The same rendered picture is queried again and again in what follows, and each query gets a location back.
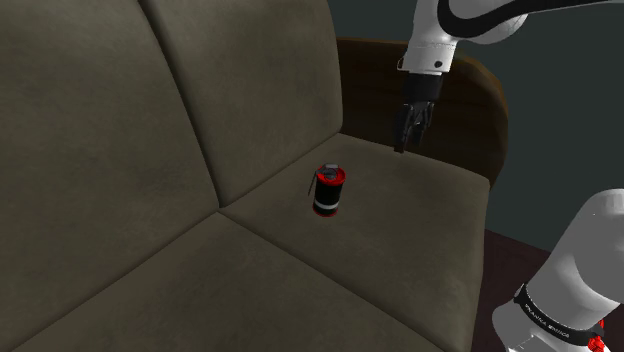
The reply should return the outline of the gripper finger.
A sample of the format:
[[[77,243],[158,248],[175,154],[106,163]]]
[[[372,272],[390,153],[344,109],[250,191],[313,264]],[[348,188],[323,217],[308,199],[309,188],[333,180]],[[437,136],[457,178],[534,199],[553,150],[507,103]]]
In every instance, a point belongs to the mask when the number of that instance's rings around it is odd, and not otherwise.
[[[394,151],[403,153],[413,125],[414,108],[411,104],[404,104],[395,116],[393,138]]]
[[[415,146],[421,144],[424,132],[431,126],[434,106],[434,102],[426,102],[418,110],[412,130],[412,142]]]

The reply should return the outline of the black and red canister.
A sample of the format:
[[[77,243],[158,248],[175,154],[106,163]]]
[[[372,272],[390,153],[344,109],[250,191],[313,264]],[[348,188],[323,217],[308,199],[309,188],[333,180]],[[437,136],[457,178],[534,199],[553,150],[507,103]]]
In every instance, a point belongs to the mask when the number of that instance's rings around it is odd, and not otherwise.
[[[321,165],[313,174],[308,194],[314,192],[312,209],[321,217],[337,214],[346,173],[338,164]]]

